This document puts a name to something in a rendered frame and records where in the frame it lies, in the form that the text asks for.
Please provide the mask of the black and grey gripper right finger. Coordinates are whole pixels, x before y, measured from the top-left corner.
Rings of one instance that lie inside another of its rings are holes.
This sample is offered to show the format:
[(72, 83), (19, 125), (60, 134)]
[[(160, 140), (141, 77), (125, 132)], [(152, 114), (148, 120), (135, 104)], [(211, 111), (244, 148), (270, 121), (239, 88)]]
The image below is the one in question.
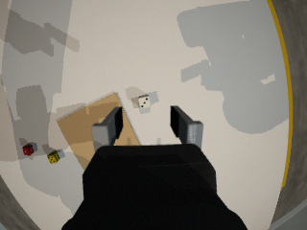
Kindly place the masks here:
[(203, 123), (193, 121), (177, 105), (171, 106), (170, 126), (181, 144), (195, 144), (201, 149)]

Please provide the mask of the yellow die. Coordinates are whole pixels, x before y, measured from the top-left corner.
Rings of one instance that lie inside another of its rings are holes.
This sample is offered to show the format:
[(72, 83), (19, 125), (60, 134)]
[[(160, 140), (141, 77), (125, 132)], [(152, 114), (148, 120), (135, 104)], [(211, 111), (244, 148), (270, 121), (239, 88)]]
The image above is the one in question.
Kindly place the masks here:
[(47, 158), (50, 164), (57, 163), (60, 160), (59, 154), (57, 151), (51, 152), (49, 155), (47, 155)]

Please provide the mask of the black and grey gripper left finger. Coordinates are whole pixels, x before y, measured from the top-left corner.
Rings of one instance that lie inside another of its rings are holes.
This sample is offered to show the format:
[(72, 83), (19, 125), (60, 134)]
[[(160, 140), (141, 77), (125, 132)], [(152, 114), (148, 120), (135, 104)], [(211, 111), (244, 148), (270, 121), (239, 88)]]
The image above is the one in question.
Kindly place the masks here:
[(95, 123), (92, 127), (94, 150), (103, 146), (113, 146), (119, 139), (123, 129), (123, 108), (114, 107), (101, 123)]

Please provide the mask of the tan square mat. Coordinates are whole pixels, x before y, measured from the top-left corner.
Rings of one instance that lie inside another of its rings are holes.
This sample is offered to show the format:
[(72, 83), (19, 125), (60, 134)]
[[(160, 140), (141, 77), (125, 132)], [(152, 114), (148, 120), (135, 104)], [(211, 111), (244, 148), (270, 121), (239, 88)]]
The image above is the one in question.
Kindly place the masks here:
[[(101, 123), (115, 106), (122, 106), (116, 93), (57, 121), (68, 145), (84, 170), (95, 153), (91, 126)], [(123, 129), (113, 146), (128, 145), (140, 146), (123, 108)]]

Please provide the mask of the white die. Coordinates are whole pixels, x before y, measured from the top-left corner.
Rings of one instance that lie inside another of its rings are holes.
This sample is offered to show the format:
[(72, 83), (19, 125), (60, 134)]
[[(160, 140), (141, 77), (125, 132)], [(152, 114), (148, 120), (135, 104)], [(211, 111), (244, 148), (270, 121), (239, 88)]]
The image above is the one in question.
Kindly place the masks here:
[(138, 103), (140, 109), (151, 107), (151, 101), (149, 95), (138, 97)]

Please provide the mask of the red die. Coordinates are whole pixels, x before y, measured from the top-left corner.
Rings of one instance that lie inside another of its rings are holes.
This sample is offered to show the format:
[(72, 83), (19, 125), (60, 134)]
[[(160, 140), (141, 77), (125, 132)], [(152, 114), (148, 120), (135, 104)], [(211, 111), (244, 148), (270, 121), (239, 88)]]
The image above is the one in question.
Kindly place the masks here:
[(26, 145), (22, 149), (23, 149), (24, 155), (29, 155), (30, 156), (31, 154), (34, 153), (32, 145)]

